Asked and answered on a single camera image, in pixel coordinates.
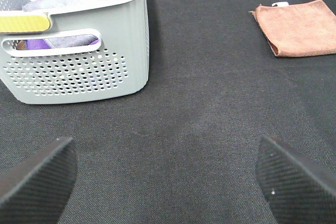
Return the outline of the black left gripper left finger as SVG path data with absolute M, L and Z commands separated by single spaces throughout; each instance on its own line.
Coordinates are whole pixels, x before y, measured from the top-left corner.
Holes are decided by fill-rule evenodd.
M 75 141 L 58 138 L 1 175 L 1 223 L 57 223 L 76 179 Z

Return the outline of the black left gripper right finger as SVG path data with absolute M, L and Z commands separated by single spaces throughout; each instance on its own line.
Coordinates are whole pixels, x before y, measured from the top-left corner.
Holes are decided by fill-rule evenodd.
M 335 223 L 335 172 L 263 136 L 256 177 L 278 223 Z

